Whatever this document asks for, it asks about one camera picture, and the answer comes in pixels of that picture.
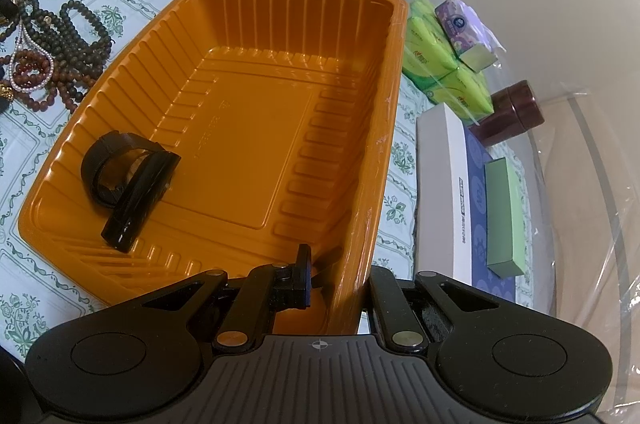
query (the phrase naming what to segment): round pad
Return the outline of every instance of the round pad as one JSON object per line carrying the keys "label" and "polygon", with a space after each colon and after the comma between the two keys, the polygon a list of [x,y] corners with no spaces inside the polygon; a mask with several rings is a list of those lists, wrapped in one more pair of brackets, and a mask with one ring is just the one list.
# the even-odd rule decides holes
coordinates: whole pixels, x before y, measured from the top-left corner
{"label": "round pad", "polygon": [[596,406],[611,379],[607,349],[573,325],[508,312],[474,312],[454,326],[436,358],[449,388],[498,420],[551,421]]}
{"label": "round pad", "polygon": [[121,332],[89,336],[76,343],[71,351],[71,360],[76,366],[94,375],[123,374],[139,365],[145,356],[145,342]]}
{"label": "round pad", "polygon": [[80,420],[133,418],[169,403],[196,379],[200,348],[184,327],[146,317],[103,326],[98,316],[52,328],[29,351],[29,380],[53,408]]}
{"label": "round pad", "polygon": [[524,377],[555,374],[566,363],[564,348],[535,334],[509,336],[495,343],[494,359],[505,370]]}

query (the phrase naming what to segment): tray rim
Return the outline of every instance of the tray rim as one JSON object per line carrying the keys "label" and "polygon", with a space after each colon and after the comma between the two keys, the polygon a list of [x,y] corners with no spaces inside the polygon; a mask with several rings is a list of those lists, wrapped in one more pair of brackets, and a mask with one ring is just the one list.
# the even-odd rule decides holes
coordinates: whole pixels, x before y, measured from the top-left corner
{"label": "tray rim", "polygon": [[[46,160],[42,164],[38,175],[31,185],[27,196],[20,207],[18,215],[18,232],[34,252],[47,260],[53,267],[64,274],[87,292],[104,302],[106,305],[116,305],[126,300],[132,299],[131,290],[122,287],[116,281],[103,276],[94,268],[82,263],[78,258],[67,258],[69,252],[55,243],[47,234],[40,232],[34,227],[32,219],[36,201],[40,197],[40,190],[47,174],[58,158],[62,149],[62,144],[66,141],[79,123],[83,112],[88,108],[89,103],[97,94],[108,79],[111,78],[110,70],[116,69],[128,56],[130,51],[144,38],[156,24],[164,18],[169,10],[173,9],[179,2],[187,0],[172,0],[156,16],[140,30],[133,39],[120,51],[111,62],[103,75],[98,79],[102,82],[99,86],[94,86],[89,90],[87,98],[80,104],[74,114],[66,123],[56,142],[52,146]],[[324,323],[328,334],[350,334],[357,328],[360,319],[360,307],[362,290],[369,276],[371,260],[378,233],[378,223],[380,221],[380,210],[386,185],[386,174],[391,154],[391,144],[393,131],[386,133],[386,127],[393,128],[396,120],[396,109],[398,103],[399,84],[402,72],[402,58],[390,58],[391,53],[402,47],[404,44],[404,34],[406,16],[408,11],[407,3],[404,0],[386,0],[391,3],[394,11],[391,23],[387,32],[387,43],[383,56],[383,64],[380,68],[379,87],[374,97],[374,109],[370,119],[369,133],[366,138],[365,157],[360,166],[360,178],[351,205],[357,205],[362,198],[371,196],[376,199],[375,205],[369,207],[367,212],[355,211],[347,229],[347,236],[344,242],[344,252],[340,261],[348,261],[354,253],[362,250],[358,267],[354,271],[343,268],[340,281],[335,285],[334,297],[330,306],[327,307]]]}

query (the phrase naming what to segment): tissue pack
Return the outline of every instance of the tissue pack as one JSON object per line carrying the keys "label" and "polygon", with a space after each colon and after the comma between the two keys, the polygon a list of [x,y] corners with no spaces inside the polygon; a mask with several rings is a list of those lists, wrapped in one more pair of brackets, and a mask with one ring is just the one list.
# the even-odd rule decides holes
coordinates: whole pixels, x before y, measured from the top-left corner
{"label": "tissue pack", "polygon": [[472,70],[480,72],[498,60],[495,49],[500,43],[472,7],[462,0],[445,0],[435,13],[456,54]]}
{"label": "tissue pack", "polygon": [[410,0],[402,72],[434,103],[446,103],[466,122],[494,108],[482,73],[460,62],[429,0]]}

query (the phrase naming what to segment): brown cylindrical container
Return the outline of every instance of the brown cylindrical container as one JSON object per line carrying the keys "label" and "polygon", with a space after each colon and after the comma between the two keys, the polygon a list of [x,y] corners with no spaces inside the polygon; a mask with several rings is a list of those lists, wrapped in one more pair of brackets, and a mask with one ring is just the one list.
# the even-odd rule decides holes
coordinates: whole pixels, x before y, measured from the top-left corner
{"label": "brown cylindrical container", "polygon": [[545,122],[529,82],[520,81],[491,96],[494,113],[469,127],[482,146],[493,146]]}

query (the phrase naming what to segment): metal rivet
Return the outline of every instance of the metal rivet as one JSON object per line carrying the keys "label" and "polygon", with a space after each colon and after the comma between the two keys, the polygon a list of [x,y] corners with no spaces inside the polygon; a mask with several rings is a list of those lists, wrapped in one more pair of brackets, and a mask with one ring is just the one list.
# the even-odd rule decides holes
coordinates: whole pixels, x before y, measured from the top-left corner
{"label": "metal rivet", "polygon": [[247,342],[247,339],[248,338],[244,332],[228,330],[219,334],[216,341],[222,344],[222,346],[241,346]]}
{"label": "metal rivet", "polygon": [[423,341],[422,336],[418,334],[418,332],[412,332],[411,330],[396,332],[391,339],[395,344],[399,344],[400,346],[418,346]]}

